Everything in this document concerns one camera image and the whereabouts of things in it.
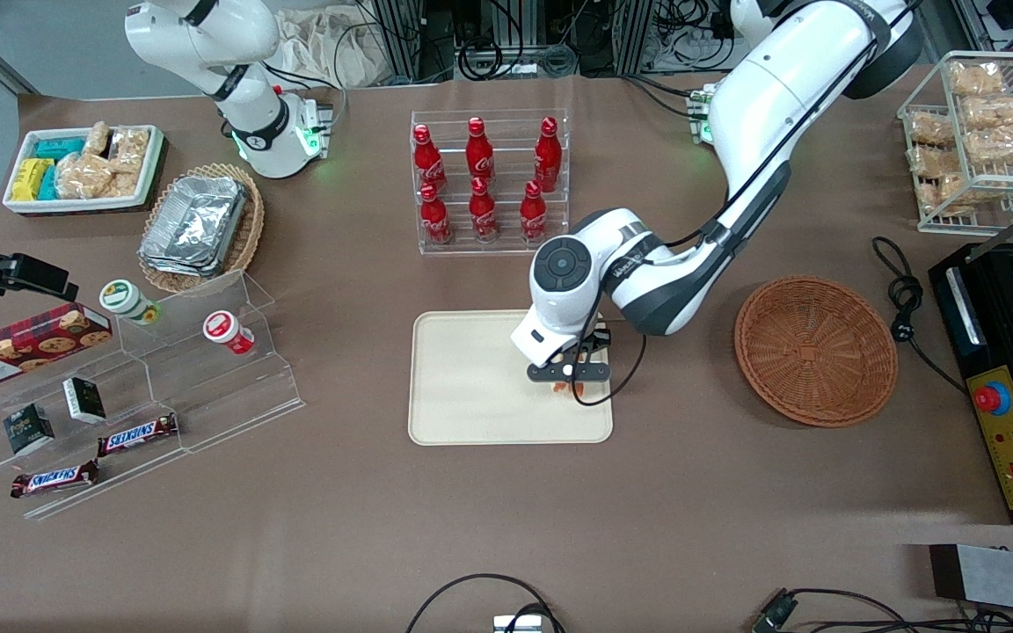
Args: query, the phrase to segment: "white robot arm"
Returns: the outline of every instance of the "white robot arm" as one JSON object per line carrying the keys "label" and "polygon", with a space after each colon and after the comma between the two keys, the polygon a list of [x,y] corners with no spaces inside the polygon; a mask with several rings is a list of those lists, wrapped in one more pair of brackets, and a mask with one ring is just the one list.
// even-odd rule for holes
{"label": "white robot arm", "polygon": [[[710,103],[726,204],[697,233],[699,244],[681,253],[627,209],[592,213],[543,244],[530,266],[534,305],[511,335],[538,368],[587,335],[602,292],[644,335],[686,325],[784,191],[804,130],[840,93],[873,95],[920,54],[921,32],[904,0],[734,0],[731,12],[752,16],[749,3],[777,24]],[[738,27],[755,21],[736,20]]]}
{"label": "white robot arm", "polygon": [[320,155],[315,101],[278,95],[258,68],[279,45],[261,0],[151,0],[128,10],[124,30],[145,62],[217,101],[261,176],[292,176]]}

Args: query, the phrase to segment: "clear acrylic rack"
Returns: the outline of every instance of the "clear acrylic rack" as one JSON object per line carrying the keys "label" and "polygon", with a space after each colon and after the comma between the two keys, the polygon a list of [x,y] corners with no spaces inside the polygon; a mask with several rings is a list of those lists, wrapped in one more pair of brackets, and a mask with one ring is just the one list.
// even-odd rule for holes
{"label": "clear acrylic rack", "polygon": [[[84,464],[96,457],[97,438],[166,413],[177,416],[176,437],[101,457],[95,485],[16,500],[25,518],[52,517],[304,405],[292,368],[272,342],[268,313],[274,301],[252,278],[230,272],[158,304],[161,316],[152,325],[116,319],[116,340],[0,384],[3,496],[17,474]],[[237,314],[256,337],[253,349],[239,357],[206,340],[202,323],[217,310]],[[96,384],[107,414],[104,422],[88,424],[69,417],[62,389],[69,377]],[[16,457],[3,419],[32,402],[44,406],[54,440],[28,456]]]}

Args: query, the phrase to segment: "brown table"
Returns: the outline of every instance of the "brown table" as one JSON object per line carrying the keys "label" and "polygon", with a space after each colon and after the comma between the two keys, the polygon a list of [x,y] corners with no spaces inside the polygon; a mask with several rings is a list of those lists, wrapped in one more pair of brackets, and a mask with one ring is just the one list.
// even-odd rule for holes
{"label": "brown table", "polygon": [[[425,449],[406,436],[415,317],[530,304],[526,256],[418,255],[410,109],[570,100],[573,217],[628,205],[664,237],[716,211],[723,175],[683,121],[616,80],[355,92],[329,161],[258,181],[268,222],[250,273],[279,302],[277,345],[309,405],[50,521],[21,520],[0,477],[0,630],[401,630],[437,586],[473,571],[532,581],[570,630],[595,633],[739,630],[781,585],[857,589],[909,616],[952,616],[931,598],[917,544],[1013,549],[963,397],[903,348],[880,416],[804,428],[757,399],[731,343],[758,284],[832,278],[888,319],[889,272],[870,237],[895,239],[922,278],[963,242],[913,227],[893,120],[913,79],[840,100],[813,126],[783,200],[696,319],[651,341],[615,401],[608,442],[499,448]],[[27,97],[20,110],[23,132],[158,125],[172,143],[164,181],[238,161],[204,97]],[[138,278],[143,220],[0,209],[0,250],[65,265],[88,301],[113,276]],[[0,323],[56,303],[0,299]],[[956,373],[936,306],[916,324],[930,357]],[[621,376],[638,343],[626,324],[615,337]],[[421,628],[486,630],[524,602],[508,585],[462,586]],[[851,616],[877,614],[813,598],[793,621]]]}

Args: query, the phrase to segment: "yellow control panel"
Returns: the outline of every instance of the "yellow control panel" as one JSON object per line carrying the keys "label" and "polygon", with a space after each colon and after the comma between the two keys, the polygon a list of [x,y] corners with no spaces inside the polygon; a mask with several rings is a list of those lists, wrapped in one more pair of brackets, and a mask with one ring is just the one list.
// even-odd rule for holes
{"label": "yellow control panel", "polygon": [[968,378],[968,392],[1006,504],[1013,509],[1013,381],[1006,366]]}

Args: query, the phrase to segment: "cookie box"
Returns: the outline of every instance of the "cookie box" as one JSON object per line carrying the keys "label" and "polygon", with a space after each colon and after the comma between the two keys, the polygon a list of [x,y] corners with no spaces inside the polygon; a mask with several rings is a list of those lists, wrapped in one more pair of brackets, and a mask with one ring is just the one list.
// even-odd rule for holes
{"label": "cookie box", "polygon": [[89,201],[15,201],[10,197],[10,186],[17,177],[17,170],[21,168],[21,161],[33,157],[33,148],[38,141],[54,141],[58,139],[83,139],[88,136],[88,128],[67,128],[61,130],[36,130],[25,133],[21,140],[21,147],[17,149],[17,156],[13,161],[10,170],[10,177],[5,184],[3,192],[3,206],[18,216],[25,217],[52,217],[52,216],[89,216],[96,213],[124,213],[133,211],[151,211],[150,204],[154,203],[154,191],[156,191],[158,167],[162,164],[165,156],[166,140],[161,130],[154,125],[126,125],[124,128],[133,130],[146,130],[151,133],[151,140],[148,141],[148,152],[143,157],[143,169],[140,171],[140,180],[136,184],[136,192],[130,196],[119,197],[93,197]]}
{"label": "cookie box", "polygon": [[0,328],[0,382],[95,347],[111,337],[107,319],[80,303]]}

